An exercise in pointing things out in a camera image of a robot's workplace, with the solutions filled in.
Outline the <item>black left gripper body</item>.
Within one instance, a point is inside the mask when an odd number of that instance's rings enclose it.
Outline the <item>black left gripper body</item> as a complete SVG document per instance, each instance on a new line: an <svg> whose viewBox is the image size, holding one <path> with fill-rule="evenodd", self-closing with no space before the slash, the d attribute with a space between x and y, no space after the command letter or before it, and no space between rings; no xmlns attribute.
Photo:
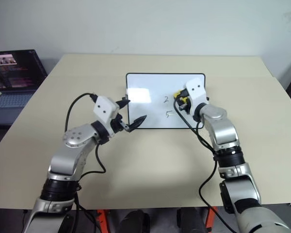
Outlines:
<svg viewBox="0 0 291 233"><path fill-rule="evenodd" d="M123 119L122 115L117 114L116 117L111 120L111 128L114 133L118 133L123 130L128 132L130 130L129 126L126 123L124 123L122 119Z"/></svg>

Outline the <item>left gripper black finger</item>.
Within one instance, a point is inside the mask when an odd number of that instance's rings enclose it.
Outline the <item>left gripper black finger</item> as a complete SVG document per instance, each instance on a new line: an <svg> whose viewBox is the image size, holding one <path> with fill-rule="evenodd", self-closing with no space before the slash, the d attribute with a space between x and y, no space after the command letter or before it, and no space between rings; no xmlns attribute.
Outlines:
<svg viewBox="0 0 291 233"><path fill-rule="evenodd" d="M122 99L122 100L117 101L116 104L119 106L119 109L122 109L125 106L127 106L129 102L130 102L129 99Z"/></svg>
<svg viewBox="0 0 291 233"><path fill-rule="evenodd" d="M132 132L138 129L141 126L141 124L145 121L145 119L146 119L146 115L141 116L137 118L136 120L134 120L134 122L129 125L129 132Z"/></svg>

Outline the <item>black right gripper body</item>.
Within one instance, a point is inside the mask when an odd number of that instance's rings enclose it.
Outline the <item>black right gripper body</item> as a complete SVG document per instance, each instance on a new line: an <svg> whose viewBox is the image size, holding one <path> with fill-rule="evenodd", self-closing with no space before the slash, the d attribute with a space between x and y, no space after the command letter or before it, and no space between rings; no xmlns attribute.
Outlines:
<svg viewBox="0 0 291 233"><path fill-rule="evenodd" d="M191 108L191 102L190 102L190 99L189 99L189 93L187 91L187 89L183 89L180 91L181 94L184 95L183 98L179 98L178 101L182 101L182 102L185 102L187 103L187 107L185 109L180 109L181 111L185 111L187 114L190 113L190 108Z"/></svg>

